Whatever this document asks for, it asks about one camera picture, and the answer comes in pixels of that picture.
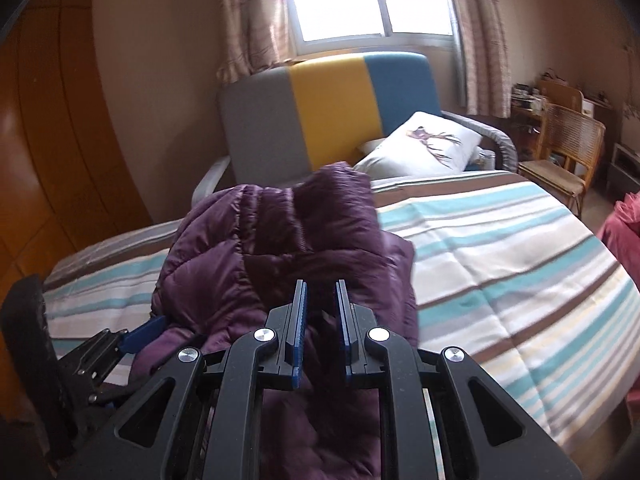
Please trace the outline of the cluttered wooden desk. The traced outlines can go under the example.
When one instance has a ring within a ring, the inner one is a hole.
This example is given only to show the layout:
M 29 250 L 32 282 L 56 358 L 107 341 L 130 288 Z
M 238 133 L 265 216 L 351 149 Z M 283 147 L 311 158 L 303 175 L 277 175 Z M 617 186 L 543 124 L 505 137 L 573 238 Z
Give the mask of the cluttered wooden desk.
M 552 70 L 547 70 L 536 84 L 516 84 L 512 88 L 508 133 L 518 149 L 519 159 L 534 158 L 544 111 L 550 104 L 569 108 L 602 122 L 605 133 L 601 160 L 606 162 L 611 157 L 618 140 L 618 113 L 606 94 L 572 87 L 566 81 L 555 78 Z

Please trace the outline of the pink patterned curtain left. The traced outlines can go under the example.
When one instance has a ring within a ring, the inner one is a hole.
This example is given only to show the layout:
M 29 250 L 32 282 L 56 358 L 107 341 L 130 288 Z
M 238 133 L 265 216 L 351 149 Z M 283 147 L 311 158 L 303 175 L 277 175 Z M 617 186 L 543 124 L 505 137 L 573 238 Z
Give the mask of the pink patterned curtain left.
M 220 0 L 224 57 L 218 79 L 233 84 L 292 58 L 288 0 Z

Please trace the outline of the pink patterned curtain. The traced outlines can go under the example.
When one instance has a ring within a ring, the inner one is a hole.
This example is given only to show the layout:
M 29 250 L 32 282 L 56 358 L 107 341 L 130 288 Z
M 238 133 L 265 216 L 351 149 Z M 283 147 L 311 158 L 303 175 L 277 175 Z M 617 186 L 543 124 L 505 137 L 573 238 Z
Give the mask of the pink patterned curtain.
M 498 0 L 452 0 L 461 40 L 466 112 L 507 118 L 511 111 L 508 45 Z
M 220 0 L 224 57 L 218 79 L 233 84 L 292 58 L 288 0 Z

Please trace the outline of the striped bed cover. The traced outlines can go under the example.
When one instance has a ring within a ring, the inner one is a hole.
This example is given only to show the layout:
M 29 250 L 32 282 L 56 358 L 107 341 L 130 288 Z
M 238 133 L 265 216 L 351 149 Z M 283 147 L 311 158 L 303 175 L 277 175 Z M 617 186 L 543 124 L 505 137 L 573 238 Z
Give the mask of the striped bed cover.
M 464 349 L 565 451 L 582 445 L 639 374 L 639 292 L 623 266 L 517 174 L 370 188 L 380 228 L 414 249 L 412 344 Z M 56 266 L 44 294 L 56 350 L 156 315 L 153 292 L 182 221 L 111 238 Z

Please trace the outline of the white embroidered pillow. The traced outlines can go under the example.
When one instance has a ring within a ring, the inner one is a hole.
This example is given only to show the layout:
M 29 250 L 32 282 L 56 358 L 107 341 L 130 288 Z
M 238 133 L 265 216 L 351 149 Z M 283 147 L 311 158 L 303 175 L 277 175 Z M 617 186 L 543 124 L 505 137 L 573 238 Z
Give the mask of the white embroidered pillow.
M 450 119 L 415 112 L 354 169 L 372 180 L 460 174 L 481 140 L 479 133 Z

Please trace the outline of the pink clothing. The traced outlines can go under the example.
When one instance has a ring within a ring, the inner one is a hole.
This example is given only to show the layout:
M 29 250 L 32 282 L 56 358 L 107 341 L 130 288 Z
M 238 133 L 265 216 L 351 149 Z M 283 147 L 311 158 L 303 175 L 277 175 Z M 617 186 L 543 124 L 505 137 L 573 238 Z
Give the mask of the pink clothing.
M 597 238 L 627 271 L 636 286 L 640 276 L 639 193 L 627 193 L 615 203 Z

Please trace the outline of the pink patterned curtain right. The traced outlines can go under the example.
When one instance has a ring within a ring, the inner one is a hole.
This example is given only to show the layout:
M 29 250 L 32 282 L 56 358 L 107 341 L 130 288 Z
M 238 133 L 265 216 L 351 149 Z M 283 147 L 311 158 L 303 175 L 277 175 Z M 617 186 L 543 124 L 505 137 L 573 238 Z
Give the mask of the pink patterned curtain right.
M 511 111 L 508 45 L 498 0 L 452 0 L 461 40 L 466 112 L 507 118 Z

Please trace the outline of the rattan wooden chair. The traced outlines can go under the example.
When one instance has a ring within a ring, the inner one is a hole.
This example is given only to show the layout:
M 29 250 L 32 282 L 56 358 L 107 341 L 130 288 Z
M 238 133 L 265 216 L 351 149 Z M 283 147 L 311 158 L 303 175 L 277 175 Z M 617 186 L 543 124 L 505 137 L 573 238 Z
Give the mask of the rattan wooden chair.
M 564 198 L 578 218 L 603 148 L 602 122 L 558 104 L 549 104 L 532 160 L 518 164 L 518 172 Z

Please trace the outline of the wooden wardrobe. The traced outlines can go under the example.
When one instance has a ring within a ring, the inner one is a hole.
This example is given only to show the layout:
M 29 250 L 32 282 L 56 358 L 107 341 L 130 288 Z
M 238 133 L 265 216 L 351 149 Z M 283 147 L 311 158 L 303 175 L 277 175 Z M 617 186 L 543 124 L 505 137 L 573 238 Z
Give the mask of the wooden wardrobe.
M 30 0 L 1 45 L 1 290 L 152 219 L 96 64 L 92 0 Z

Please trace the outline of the window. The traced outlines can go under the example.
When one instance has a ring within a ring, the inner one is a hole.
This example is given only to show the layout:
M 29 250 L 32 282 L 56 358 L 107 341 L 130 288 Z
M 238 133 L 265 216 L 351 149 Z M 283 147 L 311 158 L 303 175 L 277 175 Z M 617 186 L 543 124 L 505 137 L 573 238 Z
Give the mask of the window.
M 299 54 L 454 45 L 451 0 L 288 0 Z

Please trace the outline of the purple puffer jacket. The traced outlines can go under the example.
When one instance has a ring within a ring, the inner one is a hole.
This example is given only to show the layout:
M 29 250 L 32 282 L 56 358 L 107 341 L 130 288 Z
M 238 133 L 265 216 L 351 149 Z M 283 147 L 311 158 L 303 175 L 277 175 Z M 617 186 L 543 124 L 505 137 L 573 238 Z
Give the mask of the purple puffer jacket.
M 152 311 L 166 330 L 141 350 L 142 379 L 182 344 L 230 347 L 308 285 L 304 374 L 291 392 L 262 398 L 259 472 L 265 479 L 373 479 L 381 473 L 378 394 L 352 390 L 338 366 L 336 282 L 378 324 L 418 339 L 414 249 L 378 225 L 369 178 L 338 162 L 292 188 L 239 185 L 208 196 L 178 227 Z

